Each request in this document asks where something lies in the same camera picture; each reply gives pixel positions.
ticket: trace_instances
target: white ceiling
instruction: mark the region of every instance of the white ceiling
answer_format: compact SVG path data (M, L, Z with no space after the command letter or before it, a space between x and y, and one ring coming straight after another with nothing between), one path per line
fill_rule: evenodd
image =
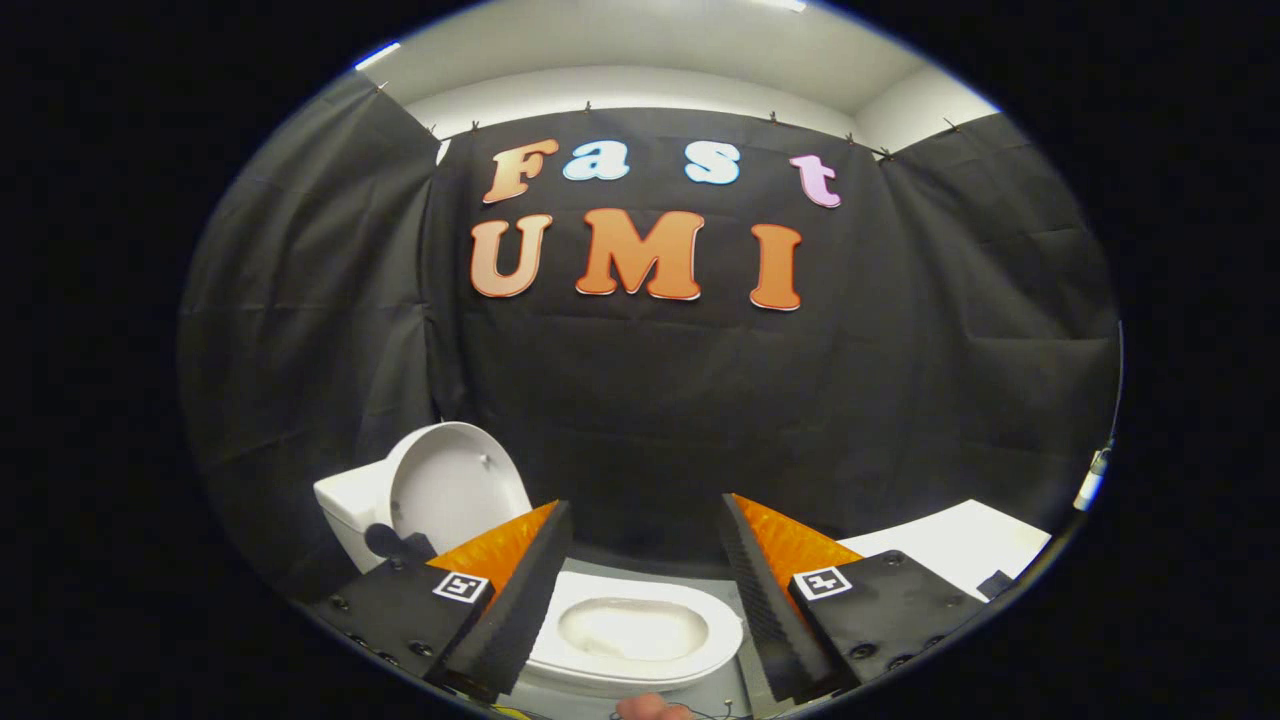
M364 72L408 105L499 77L648 65L772 87L854 115L927 65L841 10L759 0L495 0L417 35Z

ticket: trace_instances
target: orange foam pad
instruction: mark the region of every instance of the orange foam pad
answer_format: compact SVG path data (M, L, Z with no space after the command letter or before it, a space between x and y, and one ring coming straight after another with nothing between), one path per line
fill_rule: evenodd
M828 538L818 530L797 523L791 518L748 500L737 493L732 493L737 506L742 510L748 525L755 533L755 542L764 553L764 560L773 571L773 579L782 588L791 609L800 614L800 607L787 592L791 584L791 575L808 573L822 568L833 568L855 562L863 556Z
M553 500L518 518L512 518L444 555L428 560L426 564L442 570L488 578L493 583L493 598L489 601L489 607L492 607L493 602L502 594L502 589L507 587L516 566L524 560L525 552L538 537L538 532L547 523L547 518L557 502L559 501Z

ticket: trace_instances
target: cable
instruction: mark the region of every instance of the cable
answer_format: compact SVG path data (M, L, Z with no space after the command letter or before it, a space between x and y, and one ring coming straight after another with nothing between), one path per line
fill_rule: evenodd
M1107 438L1108 450L1116 441L1116 423L1120 420L1120 398L1124 396L1124 322L1116 320L1116 329L1120 332L1120 383L1116 387L1116 409L1111 415L1111 437Z
M705 720L750 720L750 717L751 717L750 715L730 715L728 710L732 707L732 705L733 705L732 702L728 702L728 703L724 705L724 708L726 708L724 715L708 715L708 714L703 712L701 710L694 710L692 707L689 707L687 705L685 705L682 702L671 702L668 705L678 705L681 707L687 707L690 712L692 712L694 715L698 715L700 717L704 717Z
M493 708L497 710L497 711L499 711L499 712L502 712L503 710L511 710L511 711L518 712L521 715L525 715L525 716L530 717L531 720L552 720L550 717L548 717L545 715L539 715L538 712L534 712L531 710L521 710L518 707L507 707L504 705L494 705Z

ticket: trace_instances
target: light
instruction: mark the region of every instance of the light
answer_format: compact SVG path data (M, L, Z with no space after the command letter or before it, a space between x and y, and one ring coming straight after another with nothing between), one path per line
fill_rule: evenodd
M800 3L800 0L754 0L759 5L771 5L773 8L782 8L783 10L791 10L794 13L803 12L808 5Z
M390 55L396 50L399 50L399 42L392 42L387 47L383 47L378 53L374 53L372 55L365 58L364 60L361 60L360 63L356 64L356 69L357 70L362 70L362 69L367 68L369 65L372 65L378 60L381 60L383 58Z

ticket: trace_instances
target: white wall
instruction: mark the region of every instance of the white wall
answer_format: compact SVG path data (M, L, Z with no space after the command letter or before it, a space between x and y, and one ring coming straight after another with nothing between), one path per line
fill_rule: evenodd
M641 67L558 68L507 76L419 100L406 109L444 138L521 118L591 108L686 108L768 118L891 152L998 110L938 68L927 67L893 83L852 118L786 92L705 73Z
M854 119L824 105L769 87L686 70L641 67L558 68L492 79L410 104L406 109L433 133L448 138L520 118L591 108L685 108L768 118L836 137L854 133ZM440 158L448 145L440 147Z
M864 105L854 123L868 146L895 152L948 129L947 120L959 126L998 111L968 86L929 65Z

